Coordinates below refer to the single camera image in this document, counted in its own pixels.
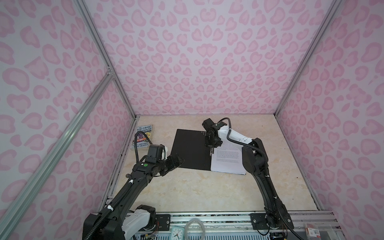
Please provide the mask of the printed paper sheet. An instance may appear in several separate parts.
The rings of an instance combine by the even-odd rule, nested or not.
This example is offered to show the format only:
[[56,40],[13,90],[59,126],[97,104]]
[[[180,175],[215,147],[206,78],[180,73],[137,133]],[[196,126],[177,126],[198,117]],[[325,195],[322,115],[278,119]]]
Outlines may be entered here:
[[211,156],[211,171],[236,175],[245,175],[242,145],[223,141],[221,147],[215,148]]

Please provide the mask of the grey and black file folder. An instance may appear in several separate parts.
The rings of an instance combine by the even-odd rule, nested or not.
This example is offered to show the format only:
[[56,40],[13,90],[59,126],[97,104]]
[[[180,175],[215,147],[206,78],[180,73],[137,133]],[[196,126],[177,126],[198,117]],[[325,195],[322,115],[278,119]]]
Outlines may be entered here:
[[205,146],[206,132],[177,129],[171,155],[184,160],[180,168],[210,171],[210,148]]

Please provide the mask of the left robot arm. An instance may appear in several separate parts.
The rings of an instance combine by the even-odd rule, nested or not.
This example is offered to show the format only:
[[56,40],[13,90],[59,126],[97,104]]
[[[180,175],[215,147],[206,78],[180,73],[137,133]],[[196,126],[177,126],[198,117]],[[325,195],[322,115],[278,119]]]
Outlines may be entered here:
[[130,221],[127,214],[144,188],[156,176],[180,167],[184,159],[170,155],[166,159],[144,156],[133,167],[128,180],[111,202],[97,214],[90,214],[83,226],[83,240],[128,240],[140,229],[147,228],[154,221],[156,209],[144,207],[133,214]]

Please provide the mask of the colourful paperback book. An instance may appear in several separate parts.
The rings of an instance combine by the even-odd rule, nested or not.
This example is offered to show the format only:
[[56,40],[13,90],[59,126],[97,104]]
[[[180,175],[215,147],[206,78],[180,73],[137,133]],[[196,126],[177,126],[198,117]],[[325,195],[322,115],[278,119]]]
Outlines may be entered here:
[[[137,131],[141,131],[141,132],[145,133],[149,139],[151,139],[152,130],[153,130],[152,125],[145,125],[145,126],[138,126],[137,127]],[[148,148],[150,145],[149,141],[147,140],[147,138],[144,136],[143,133],[139,133],[138,137],[137,137],[137,148],[138,149]]]

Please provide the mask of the small teal clock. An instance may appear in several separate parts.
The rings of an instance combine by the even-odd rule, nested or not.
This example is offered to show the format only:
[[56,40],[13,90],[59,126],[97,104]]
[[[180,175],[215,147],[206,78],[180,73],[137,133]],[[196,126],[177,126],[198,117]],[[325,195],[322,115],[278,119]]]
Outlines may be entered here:
[[170,240],[184,240],[185,239],[185,229],[181,227],[172,227]]

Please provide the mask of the red white label box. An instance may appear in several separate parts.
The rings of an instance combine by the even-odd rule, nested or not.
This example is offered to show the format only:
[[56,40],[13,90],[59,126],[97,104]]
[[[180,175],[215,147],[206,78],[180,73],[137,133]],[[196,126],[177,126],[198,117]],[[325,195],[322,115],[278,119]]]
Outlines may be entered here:
[[320,230],[317,228],[316,225],[310,224],[310,223],[305,223],[304,227],[305,227],[306,236],[307,236],[308,240],[320,240],[321,239]]

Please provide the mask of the aluminium diagonal frame bar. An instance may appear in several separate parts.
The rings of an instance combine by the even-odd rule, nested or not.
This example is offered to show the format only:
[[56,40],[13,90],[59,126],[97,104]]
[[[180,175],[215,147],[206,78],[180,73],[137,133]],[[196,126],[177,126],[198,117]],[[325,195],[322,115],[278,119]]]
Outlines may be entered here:
[[95,105],[102,97],[104,91],[108,88],[109,84],[113,80],[113,77],[113,71],[106,73],[102,81],[95,88],[94,92],[80,108],[61,137],[56,141],[35,173],[23,187],[20,194],[5,212],[1,219],[2,240],[7,240],[14,232],[15,228],[24,217],[25,213],[35,200],[36,196],[39,194],[45,182],[48,180],[54,168],[64,156],[75,136],[78,134],[90,113],[93,111]]

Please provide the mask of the aluminium corner post left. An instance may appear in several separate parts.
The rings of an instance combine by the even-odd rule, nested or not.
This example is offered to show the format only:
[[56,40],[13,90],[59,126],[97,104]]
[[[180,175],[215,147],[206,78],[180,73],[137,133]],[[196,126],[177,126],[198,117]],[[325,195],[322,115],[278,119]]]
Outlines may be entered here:
[[74,0],[74,4],[76,5],[79,14],[81,15],[86,28],[88,29],[95,46],[104,61],[104,64],[106,68],[108,69],[108,73],[112,75],[113,81],[118,89],[118,92],[120,96],[123,99],[123,103],[125,104],[126,108],[128,109],[128,112],[130,116],[135,120],[137,118],[137,115],[135,114],[133,107],[129,101],[129,98],[127,96],[127,93],[124,90],[123,84],[121,83],[120,78],[118,77],[118,74],[116,72],[116,69],[111,61],[111,58],[107,52],[106,46],[102,41],[102,38],[97,30],[96,24],[91,16],[91,13],[88,9],[88,6],[85,1],[83,0]]

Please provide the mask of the aluminium corner post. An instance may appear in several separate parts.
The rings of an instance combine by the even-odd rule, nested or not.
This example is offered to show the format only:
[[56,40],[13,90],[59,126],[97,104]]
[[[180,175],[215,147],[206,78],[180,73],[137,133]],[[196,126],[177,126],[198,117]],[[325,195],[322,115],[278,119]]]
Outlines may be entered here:
[[324,38],[327,31],[331,27],[334,19],[337,17],[338,12],[342,8],[343,4],[344,4],[344,1],[342,1],[342,0],[333,0],[331,2],[331,5],[330,5],[327,13],[325,14],[324,19],[322,20],[317,32],[315,33],[315,35],[313,37],[313,39],[311,40],[310,45],[309,45],[306,53],[304,54],[303,59],[301,60],[299,66],[298,66],[298,69],[296,70],[295,74],[293,75],[292,80],[289,83],[289,85],[288,85],[285,93],[283,94],[283,97],[282,97],[282,99],[281,99],[281,101],[277,107],[277,110],[274,113],[274,116],[276,119],[283,112],[283,108],[287,104],[287,102],[289,101],[290,95],[294,91],[294,88],[297,85],[297,83],[299,82],[305,68],[307,67],[307,65],[311,61],[311,58],[315,54],[315,52],[316,52],[318,46],[320,45],[322,39]]
[[116,72],[116,69],[111,61],[111,58],[107,52],[106,46],[102,41],[102,38],[97,30],[96,24],[91,16],[91,13],[88,9],[88,6],[85,1],[83,0],[74,0],[74,4],[76,5],[79,14],[81,15],[86,28],[88,29],[95,46],[104,61],[104,64],[106,68],[108,69],[108,73],[112,75],[113,81],[118,89],[118,92],[120,96],[123,99],[123,103],[125,104],[126,108],[128,109],[128,112],[130,116],[135,120],[137,118],[137,115],[135,114],[133,107],[129,101],[129,98],[127,96],[127,93],[124,90],[123,84],[121,83],[120,78],[118,77],[118,74]]

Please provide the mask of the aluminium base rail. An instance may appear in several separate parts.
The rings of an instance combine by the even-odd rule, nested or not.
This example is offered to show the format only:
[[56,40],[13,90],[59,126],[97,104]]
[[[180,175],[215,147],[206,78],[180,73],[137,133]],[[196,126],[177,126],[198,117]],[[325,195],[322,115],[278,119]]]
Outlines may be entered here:
[[[130,221],[130,211],[126,220]],[[172,227],[185,229],[185,240],[307,240],[304,224],[320,230],[321,240],[344,240],[345,235],[330,211],[290,211],[281,227],[267,225],[263,212],[173,212],[168,231],[140,229],[129,240],[169,240]]]

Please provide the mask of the aluminium corner post right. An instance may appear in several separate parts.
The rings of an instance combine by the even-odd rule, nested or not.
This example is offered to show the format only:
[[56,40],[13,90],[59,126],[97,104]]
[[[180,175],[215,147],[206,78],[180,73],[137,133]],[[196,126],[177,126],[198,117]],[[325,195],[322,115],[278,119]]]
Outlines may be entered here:
[[277,107],[277,110],[274,113],[274,116],[276,119],[283,112],[283,108],[287,104],[287,102],[289,101],[290,95],[294,91],[294,88],[297,85],[297,83],[299,82],[305,68],[307,67],[307,65],[311,61],[311,58],[315,54],[315,52],[316,52],[318,46],[320,45],[322,39],[324,38],[327,31],[331,27],[334,19],[337,17],[338,12],[342,8],[343,4],[344,4],[344,1],[342,1],[342,0],[333,0],[331,2],[331,5],[330,5],[327,13],[325,14],[324,19],[322,20],[317,32],[315,33],[315,35],[313,37],[313,39],[311,40],[310,45],[309,45],[306,53],[304,54],[303,59],[301,60],[299,66],[298,66],[298,69],[296,70],[295,74],[293,75],[292,80],[289,83],[289,85],[288,85],[285,93],[283,94],[283,97],[282,97],[282,99],[281,99],[281,101]]

